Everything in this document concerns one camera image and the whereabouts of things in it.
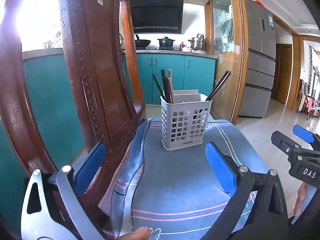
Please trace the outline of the right hand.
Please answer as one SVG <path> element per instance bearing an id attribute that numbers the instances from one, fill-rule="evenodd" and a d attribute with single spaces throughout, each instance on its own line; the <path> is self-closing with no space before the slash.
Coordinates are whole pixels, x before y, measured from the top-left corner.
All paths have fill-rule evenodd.
<path id="1" fill-rule="evenodd" d="M 306 198 L 306 183 L 303 182 L 298 189 L 298 196 L 297 196 L 297 200 L 296 200 L 296 204 L 295 204 L 295 208 L 294 208 L 294 213 L 293 213 L 294 217 L 298 217 L 301 215 L 302 204 L 303 204 L 303 201 L 305 198 Z"/>

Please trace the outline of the left hand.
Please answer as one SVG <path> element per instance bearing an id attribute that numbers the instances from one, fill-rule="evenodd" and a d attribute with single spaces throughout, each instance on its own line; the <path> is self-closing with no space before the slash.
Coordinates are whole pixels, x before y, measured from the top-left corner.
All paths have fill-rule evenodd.
<path id="1" fill-rule="evenodd" d="M 147 226 L 144 226 L 131 233 L 120 236 L 117 240 L 148 240 L 150 236 L 150 229 Z"/>

